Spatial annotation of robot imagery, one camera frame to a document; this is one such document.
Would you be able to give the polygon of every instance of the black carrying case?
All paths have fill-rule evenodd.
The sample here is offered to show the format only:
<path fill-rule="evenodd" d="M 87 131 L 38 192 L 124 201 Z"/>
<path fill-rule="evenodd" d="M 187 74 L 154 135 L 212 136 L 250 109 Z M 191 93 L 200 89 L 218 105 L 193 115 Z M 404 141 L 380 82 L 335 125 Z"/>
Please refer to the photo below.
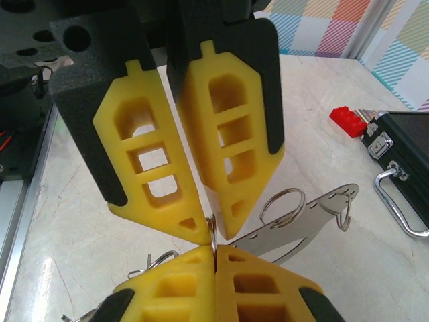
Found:
<path fill-rule="evenodd" d="M 396 162 L 407 174 L 390 179 L 429 227 L 429 113 L 382 112 L 361 140 L 384 170 Z"/>

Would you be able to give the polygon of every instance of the red wire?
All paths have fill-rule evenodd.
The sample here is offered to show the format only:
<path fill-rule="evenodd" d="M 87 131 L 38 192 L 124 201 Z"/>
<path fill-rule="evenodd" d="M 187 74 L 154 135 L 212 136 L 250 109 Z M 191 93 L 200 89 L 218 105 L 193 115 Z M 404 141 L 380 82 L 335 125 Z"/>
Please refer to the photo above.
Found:
<path fill-rule="evenodd" d="M 0 146 L 0 152 L 1 151 L 3 151 L 5 148 L 6 148 L 6 146 L 7 146 L 7 144 L 10 142 L 10 140 L 12 140 L 12 136 L 9 136 L 4 142 L 3 142 L 3 144 Z"/>

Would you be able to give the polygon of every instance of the red lego brick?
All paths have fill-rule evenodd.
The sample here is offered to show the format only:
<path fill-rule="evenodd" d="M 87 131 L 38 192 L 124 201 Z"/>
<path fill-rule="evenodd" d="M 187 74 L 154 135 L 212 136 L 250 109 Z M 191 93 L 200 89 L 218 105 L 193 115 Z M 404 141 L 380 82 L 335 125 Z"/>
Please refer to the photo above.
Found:
<path fill-rule="evenodd" d="M 329 117 L 351 138 L 357 138 L 367 129 L 367 124 L 357 117 L 347 106 L 333 109 Z"/>

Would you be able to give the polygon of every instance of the colorful checkered backdrop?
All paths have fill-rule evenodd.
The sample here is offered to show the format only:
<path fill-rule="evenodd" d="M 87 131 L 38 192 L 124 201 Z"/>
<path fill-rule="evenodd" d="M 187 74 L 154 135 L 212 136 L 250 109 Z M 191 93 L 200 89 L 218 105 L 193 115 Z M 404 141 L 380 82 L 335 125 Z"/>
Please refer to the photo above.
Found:
<path fill-rule="evenodd" d="M 347 55 L 371 0 L 273 0 L 266 11 L 277 27 L 281 54 Z"/>
<path fill-rule="evenodd" d="M 411 110 L 429 111 L 429 0 L 397 0 L 373 42 L 364 66 L 376 57 L 367 66 L 373 75 Z"/>

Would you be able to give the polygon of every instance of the case latch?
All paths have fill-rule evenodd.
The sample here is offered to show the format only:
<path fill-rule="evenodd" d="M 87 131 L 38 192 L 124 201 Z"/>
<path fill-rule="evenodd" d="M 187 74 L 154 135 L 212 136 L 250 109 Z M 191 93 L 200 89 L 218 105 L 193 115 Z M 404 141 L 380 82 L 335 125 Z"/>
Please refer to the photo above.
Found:
<path fill-rule="evenodd" d="M 368 152 L 374 159 L 378 160 L 393 146 L 394 143 L 395 142 L 393 142 L 388 134 L 383 132 L 368 146 Z"/>

